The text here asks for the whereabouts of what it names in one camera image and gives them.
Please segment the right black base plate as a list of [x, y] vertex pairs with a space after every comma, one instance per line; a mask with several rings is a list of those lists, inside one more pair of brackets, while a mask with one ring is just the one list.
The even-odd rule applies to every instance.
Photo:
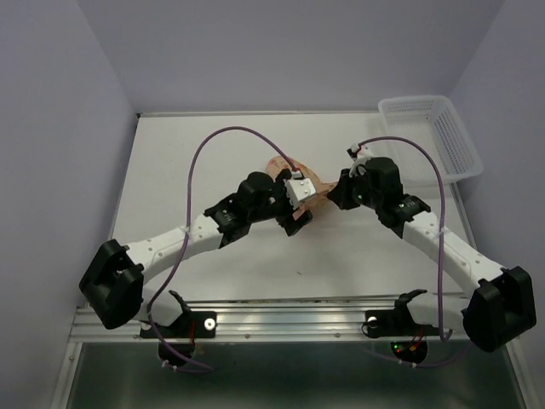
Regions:
[[438, 336], [439, 330], [431, 325], [417, 324], [405, 310], [368, 310], [361, 325], [362, 332], [369, 338]]

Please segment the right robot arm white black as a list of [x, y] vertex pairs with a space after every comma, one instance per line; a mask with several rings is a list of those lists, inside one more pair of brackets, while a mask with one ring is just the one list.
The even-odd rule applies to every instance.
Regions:
[[406, 292], [393, 310], [379, 314], [370, 337], [410, 335], [422, 326], [432, 334], [463, 332], [479, 349], [493, 352], [536, 325], [530, 275], [492, 261], [441, 226], [428, 204], [404, 192], [390, 158], [357, 160], [341, 170], [327, 198], [341, 210], [373, 210], [384, 227], [436, 262], [464, 294], [447, 298], [424, 290]]

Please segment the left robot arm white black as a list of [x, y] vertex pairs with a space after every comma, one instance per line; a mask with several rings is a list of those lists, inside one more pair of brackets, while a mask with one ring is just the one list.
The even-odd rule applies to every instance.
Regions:
[[252, 172], [232, 193], [182, 227], [150, 239], [121, 245], [103, 243], [79, 282], [90, 307], [107, 330], [130, 320], [147, 321], [152, 294], [146, 284], [179, 261], [216, 251], [243, 238], [252, 224], [275, 220], [288, 236], [295, 235], [313, 216], [294, 214], [317, 195], [310, 178], [284, 169], [276, 178]]

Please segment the aluminium mounting rail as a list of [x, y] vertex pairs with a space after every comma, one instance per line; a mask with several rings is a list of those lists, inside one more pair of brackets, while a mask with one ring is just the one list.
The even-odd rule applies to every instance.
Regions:
[[[215, 337], [197, 343], [324, 343], [373, 342], [408, 337], [368, 338], [362, 332], [366, 315], [393, 308], [392, 298], [190, 302], [192, 311], [215, 311]], [[114, 330], [103, 327], [92, 308], [77, 309], [71, 343], [154, 342], [140, 336], [141, 324], [130, 321]]]

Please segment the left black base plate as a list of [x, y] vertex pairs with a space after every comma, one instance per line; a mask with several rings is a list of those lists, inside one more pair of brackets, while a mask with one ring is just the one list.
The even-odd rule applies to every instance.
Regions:
[[157, 338], [160, 333], [165, 339], [212, 339], [215, 337], [217, 313], [211, 310], [190, 312], [174, 311], [153, 314], [157, 330], [154, 331], [146, 313], [137, 314], [135, 321], [141, 323], [140, 336], [145, 339]]

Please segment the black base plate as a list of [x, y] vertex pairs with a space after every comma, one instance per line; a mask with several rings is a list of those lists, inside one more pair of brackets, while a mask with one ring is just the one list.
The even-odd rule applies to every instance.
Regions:
[[135, 321], [141, 323], [140, 336], [145, 339], [157, 338], [160, 333], [165, 339], [212, 339], [215, 337], [217, 313], [211, 310], [190, 312], [174, 311], [153, 314], [157, 330], [154, 331], [146, 313], [137, 314]]
[[439, 330], [431, 325], [417, 324], [405, 310], [368, 310], [361, 325], [362, 332], [369, 338], [438, 336]]

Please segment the white plastic basket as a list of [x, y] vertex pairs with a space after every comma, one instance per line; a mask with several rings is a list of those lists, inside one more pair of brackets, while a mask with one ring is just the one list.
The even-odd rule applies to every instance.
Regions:
[[[417, 95], [383, 99], [378, 110], [385, 131], [424, 149], [441, 173], [444, 184], [479, 176], [484, 166], [466, 126], [452, 102], [442, 95]], [[389, 141], [387, 151], [408, 186], [437, 182], [429, 162], [414, 147]]]

